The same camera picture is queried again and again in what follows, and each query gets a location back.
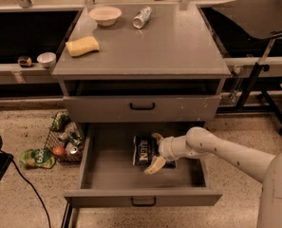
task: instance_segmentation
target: green chip bag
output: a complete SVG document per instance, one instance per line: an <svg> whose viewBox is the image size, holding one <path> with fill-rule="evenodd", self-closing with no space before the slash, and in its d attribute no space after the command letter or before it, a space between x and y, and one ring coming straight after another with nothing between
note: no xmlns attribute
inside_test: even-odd
<svg viewBox="0 0 282 228"><path fill-rule="evenodd" d="M48 148L30 149L24 151L19 158L19 162L26 168L52 168L55 164L55 157L51 154Z"/></svg>

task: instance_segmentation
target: closed drawer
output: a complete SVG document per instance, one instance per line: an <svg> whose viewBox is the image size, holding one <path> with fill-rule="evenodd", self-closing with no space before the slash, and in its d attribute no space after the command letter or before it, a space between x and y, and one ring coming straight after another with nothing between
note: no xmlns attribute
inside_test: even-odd
<svg viewBox="0 0 282 228"><path fill-rule="evenodd" d="M205 122L212 120L220 96L64 97L79 123Z"/></svg>
<svg viewBox="0 0 282 228"><path fill-rule="evenodd" d="M187 123L97 123L88 129L80 189L66 191L73 207L214 205L221 193L211 190L200 160L179 160L177 168L155 175L132 164L134 136L159 132L185 134Z"/></svg>

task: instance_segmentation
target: yellow sponge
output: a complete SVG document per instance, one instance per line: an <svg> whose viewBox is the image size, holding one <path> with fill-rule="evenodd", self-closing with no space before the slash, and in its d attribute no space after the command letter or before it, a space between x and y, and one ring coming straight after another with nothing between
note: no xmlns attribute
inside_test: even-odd
<svg viewBox="0 0 282 228"><path fill-rule="evenodd" d="M100 46L93 36L86 36L76 41L66 42L66 48L71 57L78 57L93 50L100 50Z"/></svg>

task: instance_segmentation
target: gray tabletop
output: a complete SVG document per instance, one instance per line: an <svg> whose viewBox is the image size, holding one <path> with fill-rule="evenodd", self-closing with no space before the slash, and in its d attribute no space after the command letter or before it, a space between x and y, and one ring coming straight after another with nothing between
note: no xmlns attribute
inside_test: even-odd
<svg viewBox="0 0 282 228"><path fill-rule="evenodd" d="M149 4L153 12L142 29L134 28L132 21L143 4L113 6L122 16L111 27L97 25L84 9L69 41L94 36L100 51L72 58L65 48L52 72L55 77L229 74L196 4L191 2L188 10L180 10L179 3Z"/></svg>

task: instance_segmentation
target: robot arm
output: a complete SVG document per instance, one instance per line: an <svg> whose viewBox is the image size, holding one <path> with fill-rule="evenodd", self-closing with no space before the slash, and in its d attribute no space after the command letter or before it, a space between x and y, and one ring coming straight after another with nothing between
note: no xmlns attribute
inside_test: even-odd
<svg viewBox="0 0 282 228"><path fill-rule="evenodd" d="M160 156L146 174L158 172L165 161L201 158L215 154L242 172L263 183L257 228L282 228L282 153L274 156L249 147L224 141L201 127L191 128L186 136L158 139Z"/></svg>

